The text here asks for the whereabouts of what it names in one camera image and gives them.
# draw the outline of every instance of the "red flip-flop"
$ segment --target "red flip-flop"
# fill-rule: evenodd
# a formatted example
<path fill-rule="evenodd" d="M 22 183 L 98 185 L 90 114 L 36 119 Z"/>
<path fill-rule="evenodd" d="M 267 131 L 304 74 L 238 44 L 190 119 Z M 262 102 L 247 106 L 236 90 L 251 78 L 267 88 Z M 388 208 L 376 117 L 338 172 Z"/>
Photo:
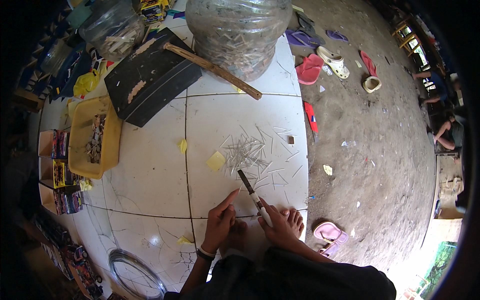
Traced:
<path fill-rule="evenodd" d="M 310 54 L 303 58 L 303 64 L 295 67 L 297 77 L 301 84 L 314 84 L 322 70 L 324 60 L 316 54 Z"/>
<path fill-rule="evenodd" d="M 377 66 L 373 63 L 372 59 L 367 55 L 367 53 L 360 51 L 361 60 L 367 66 L 368 73 L 370 76 L 377 76 Z"/>

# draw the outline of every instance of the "black box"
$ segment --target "black box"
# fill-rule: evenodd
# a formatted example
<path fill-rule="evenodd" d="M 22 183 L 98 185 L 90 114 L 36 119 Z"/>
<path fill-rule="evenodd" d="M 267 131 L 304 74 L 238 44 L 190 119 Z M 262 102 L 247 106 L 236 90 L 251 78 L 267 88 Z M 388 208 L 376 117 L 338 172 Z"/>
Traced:
<path fill-rule="evenodd" d="M 197 64 L 170 50 L 163 50 L 167 41 L 193 53 L 170 29 L 165 28 L 124 58 L 105 78 L 108 94 L 120 119 L 143 127 L 202 76 Z"/>

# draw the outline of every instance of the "wooden chair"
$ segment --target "wooden chair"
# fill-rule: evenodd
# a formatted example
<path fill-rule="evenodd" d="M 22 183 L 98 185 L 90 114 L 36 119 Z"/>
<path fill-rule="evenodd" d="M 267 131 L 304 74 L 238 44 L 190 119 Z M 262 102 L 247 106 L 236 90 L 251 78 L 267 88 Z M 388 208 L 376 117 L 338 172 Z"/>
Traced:
<path fill-rule="evenodd" d="M 408 57 L 410 57 L 414 51 L 421 46 L 421 42 L 417 34 L 413 31 L 411 26 L 408 26 L 408 21 L 410 17 L 402 20 L 400 23 L 397 24 L 395 31 L 392 33 L 392 36 L 396 36 L 398 40 L 400 41 L 400 46 L 399 48 L 405 48 L 408 51 Z M 404 30 L 405 28 L 409 27 L 411 30 L 411 33 L 409 33 L 407 36 L 404 36 L 401 31 Z M 411 48 L 410 45 L 408 44 L 409 42 L 416 40 L 417 44 L 414 48 Z"/>

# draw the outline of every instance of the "hand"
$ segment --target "hand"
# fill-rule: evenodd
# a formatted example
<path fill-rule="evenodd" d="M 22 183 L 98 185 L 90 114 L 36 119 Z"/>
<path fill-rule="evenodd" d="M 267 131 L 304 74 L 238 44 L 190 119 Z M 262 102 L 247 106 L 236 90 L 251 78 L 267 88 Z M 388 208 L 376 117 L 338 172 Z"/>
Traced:
<path fill-rule="evenodd" d="M 268 205 L 263 198 L 260 198 L 265 210 L 272 219 L 273 227 L 268 226 L 265 220 L 260 217 L 258 222 L 265 231 L 266 238 L 271 241 L 275 246 L 285 249 L 287 251 L 294 252 L 299 244 L 303 244 L 292 230 L 292 227 L 288 224 L 287 219 L 278 212 L 273 205 Z"/>
<path fill-rule="evenodd" d="M 202 249 L 216 253 L 220 244 L 227 238 L 230 226 L 235 223 L 235 210 L 232 203 L 239 189 L 234 190 L 217 207 L 208 212 L 207 229 Z"/>

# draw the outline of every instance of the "yellow plastic basin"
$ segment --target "yellow plastic basin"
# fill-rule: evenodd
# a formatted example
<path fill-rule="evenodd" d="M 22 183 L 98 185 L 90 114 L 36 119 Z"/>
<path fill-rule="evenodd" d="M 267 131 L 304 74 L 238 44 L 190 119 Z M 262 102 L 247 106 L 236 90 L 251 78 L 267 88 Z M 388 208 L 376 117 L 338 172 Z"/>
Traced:
<path fill-rule="evenodd" d="M 90 162 L 85 148 L 93 133 L 92 124 L 96 114 L 107 115 L 99 164 Z M 121 127 L 122 120 L 117 117 L 109 96 L 80 102 L 73 113 L 72 128 L 70 129 L 68 147 L 70 171 L 80 176 L 101 179 L 103 172 L 113 168 L 119 162 Z"/>

